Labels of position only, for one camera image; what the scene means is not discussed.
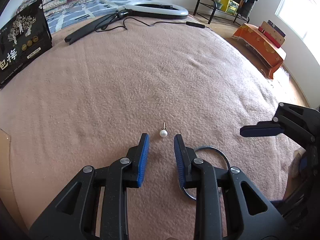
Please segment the white pearl earring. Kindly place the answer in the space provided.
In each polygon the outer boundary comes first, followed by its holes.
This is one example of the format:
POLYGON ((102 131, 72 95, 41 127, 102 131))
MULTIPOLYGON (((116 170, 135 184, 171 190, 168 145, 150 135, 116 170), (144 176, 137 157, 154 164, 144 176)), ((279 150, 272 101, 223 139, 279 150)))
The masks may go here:
POLYGON ((167 132, 167 128, 166 128, 166 124, 165 122, 163 122, 163 127, 161 128, 160 132, 159 132, 159 136, 161 138, 165 138, 168 136, 168 132, 167 132))

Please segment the orange cloth covered bench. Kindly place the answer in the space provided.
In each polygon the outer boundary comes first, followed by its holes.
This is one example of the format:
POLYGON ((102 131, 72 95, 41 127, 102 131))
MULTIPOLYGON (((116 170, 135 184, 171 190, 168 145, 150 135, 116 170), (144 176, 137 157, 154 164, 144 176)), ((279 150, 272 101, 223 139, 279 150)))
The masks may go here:
POLYGON ((261 27, 252 24, 242 24, 232 35, 235 40, 244 41, 245 45, 253 48, 266 62, 268 72, 266 77, 273 79, 274 73, 283 65, 286 52, 276 45, 260 31, 261 27))

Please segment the pink blanket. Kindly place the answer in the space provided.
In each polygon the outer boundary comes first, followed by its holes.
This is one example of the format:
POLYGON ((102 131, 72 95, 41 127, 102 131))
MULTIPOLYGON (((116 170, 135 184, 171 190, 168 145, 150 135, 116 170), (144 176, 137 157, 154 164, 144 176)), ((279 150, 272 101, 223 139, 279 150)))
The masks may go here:
POLYGON ((148 18, 67 44, 78 28, 54 33, 52 48, 1 90, 11 183, 27 227, 81 168, 112 164, 142 133, 150 149, 142 187, 128 191, 131 239, 193 238, 195 203, 178 185, 176 134, 189 147, 217 147, 268 199, 283 197, 297 144, 239 131, 290 100, 231 44, 148 18))

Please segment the stacked gift boxes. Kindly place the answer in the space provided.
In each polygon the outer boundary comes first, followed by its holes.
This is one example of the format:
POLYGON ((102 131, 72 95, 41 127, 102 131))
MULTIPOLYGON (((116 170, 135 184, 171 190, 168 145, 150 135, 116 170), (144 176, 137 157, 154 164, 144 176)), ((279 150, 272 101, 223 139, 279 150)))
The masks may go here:
POLYGON ((259 26, 258 30, 263 33, 277 48, 280 48, 285 42, 286 34, 273 22, 268 20, 259 26))

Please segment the black metal rack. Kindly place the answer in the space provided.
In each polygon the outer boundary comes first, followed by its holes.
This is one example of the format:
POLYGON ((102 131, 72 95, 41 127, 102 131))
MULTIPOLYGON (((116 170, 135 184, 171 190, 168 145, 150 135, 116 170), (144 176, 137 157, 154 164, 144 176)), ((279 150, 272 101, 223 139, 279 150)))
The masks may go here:
POLYGON ((227 12, 227 9, 223 9, 222 7, 223 4, 221 4, 219 0, 197 0, 193 16, 200 16, 200 18, 207 21, 207 24, 222 22, 240 26, 241 23, 237 22, 237 20, 241 20, 245 23, 250 22, 249 17, 245 18, 237 11, 235 11, 234 14, 231 14, 230 12, 227 12), (210 14, 200 12, 199 6, 209 9, 211 11, 210 14))

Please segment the yellow box on rack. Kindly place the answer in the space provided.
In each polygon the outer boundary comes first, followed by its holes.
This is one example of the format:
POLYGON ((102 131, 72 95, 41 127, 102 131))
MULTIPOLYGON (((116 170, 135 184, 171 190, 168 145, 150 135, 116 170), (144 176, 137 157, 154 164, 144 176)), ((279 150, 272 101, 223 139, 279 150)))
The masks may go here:
POLYGON ((222 7, 220 9, 221 11, 226 12, 230 15, 236 14, 239 7, 238 3, 233 0, 221 0, 220 3, 222 4, 222 7))

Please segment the blue checkered bed sheet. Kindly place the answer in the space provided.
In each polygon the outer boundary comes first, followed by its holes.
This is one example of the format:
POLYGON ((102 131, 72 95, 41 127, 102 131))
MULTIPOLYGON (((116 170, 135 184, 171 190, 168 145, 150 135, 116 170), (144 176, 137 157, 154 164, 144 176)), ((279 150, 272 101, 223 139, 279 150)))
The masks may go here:
POLYGON ((75 4, 73 7, 46 17, 50 33, 53 34, 90 18, 112 14, 117 11, 118 7, 134 1, 149 0, 90 0, 82 4, 75 4))

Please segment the black snack bag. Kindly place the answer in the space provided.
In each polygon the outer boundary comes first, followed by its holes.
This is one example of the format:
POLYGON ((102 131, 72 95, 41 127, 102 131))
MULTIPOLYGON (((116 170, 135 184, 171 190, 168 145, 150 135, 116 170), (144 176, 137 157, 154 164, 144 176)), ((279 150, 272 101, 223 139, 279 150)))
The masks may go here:
POLYGON ((36 0, 1 29, 1 87, 50 48, 42 0, 36 0))

